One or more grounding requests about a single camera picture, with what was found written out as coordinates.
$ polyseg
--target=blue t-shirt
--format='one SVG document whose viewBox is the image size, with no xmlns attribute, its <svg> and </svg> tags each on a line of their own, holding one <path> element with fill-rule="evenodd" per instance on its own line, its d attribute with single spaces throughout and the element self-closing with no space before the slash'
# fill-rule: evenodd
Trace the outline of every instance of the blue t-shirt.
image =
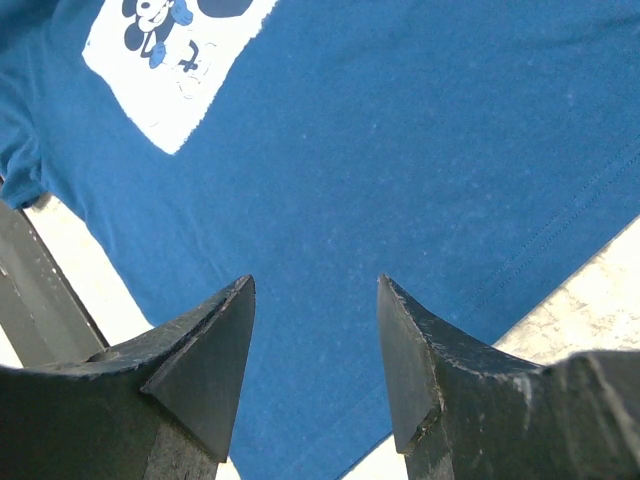
<svg viewBox="0 0 640 480">
<path fill-rule="evenodd" d="M 327 479 L 390 431 L 379 273 L 493 342 L 640 213 L 640 4 L 274 3 L 5 0 L 2 198 L 153 324 L 253 274 L 234 463 Z"/>
</svg>

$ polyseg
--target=white surface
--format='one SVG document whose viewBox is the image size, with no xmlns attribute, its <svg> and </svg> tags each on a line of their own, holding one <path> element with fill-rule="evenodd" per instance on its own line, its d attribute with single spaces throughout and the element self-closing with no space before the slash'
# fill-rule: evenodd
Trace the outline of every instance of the white surface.
<svg viewBox="0 0 640 480">
<path fill-rule="evenodd" d="M 120 343 L 150 328 L 82 222 L 56 200 L 29 216 L 109 342 Z M 543 364 L 586 349 L 640 348 L 638 245 L 640 221 L 636 220 L 496 346 Z M 11 355 L 3 341 L 0 335 L 0 361 L 15 362 L 15 358 L 5 360 Z M 221 465 L 219 480 L 239 478 L 233 464 Z M 406 479 L 403 459 L 395 453 L 392 439 L 346 478 Z"/>
<path fill-rule="evenodd" d="M 0 325 L 0 365 L 13 368 L 22 368 L 22 362 L 11 346 L 11 342 Z"/>
</svg>

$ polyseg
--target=cartoon character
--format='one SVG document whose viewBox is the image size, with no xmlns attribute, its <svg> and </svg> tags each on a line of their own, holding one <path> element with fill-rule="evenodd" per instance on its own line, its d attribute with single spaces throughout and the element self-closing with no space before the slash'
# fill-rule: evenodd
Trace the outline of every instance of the cartoon character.
<svg viewBox="0 0 640 480">
<path fill-rule="evenodd" d="M 193 12 L 186 0 L 123 0 L 122 14 L 126 17 L 135 16 L 135 21 L 124 33 L 126 47 L 135 52 L 142 48 L 140 56 L 149 59 L 149 66 L 157 68 L 167 55 L 166 40 L 174 25 L 190 25 Z M 190 45 L 193 57 L 183 60 L 185 71 L 194 66 L 198 56 L 195 43 Z"/>
<path fill-rule="evenodd" d="M 244 15 L 253 0 L 198 0 L 198 8 L 207 17 L 230 18 Z"/>
<path fill-rule="evenodd" d="M 253 0 L 198 0 L 200 11 L 210 18 L 231 18 L 243 15 Z M 175 24 L 186 27 L 193 22 L 193 12 L 186 0 L 123 0 L 125 18 L 135 16 L 124 34 L 124 43 L 132 52 L 141 50 L 140 56 L 149 59 L 152 69 L 160 66 L 167 57 L 167 39 Z M 199 48 L 191 39 L 191 54 L 179 61 L 185 73 L 198 68 Z"/>
</svg>

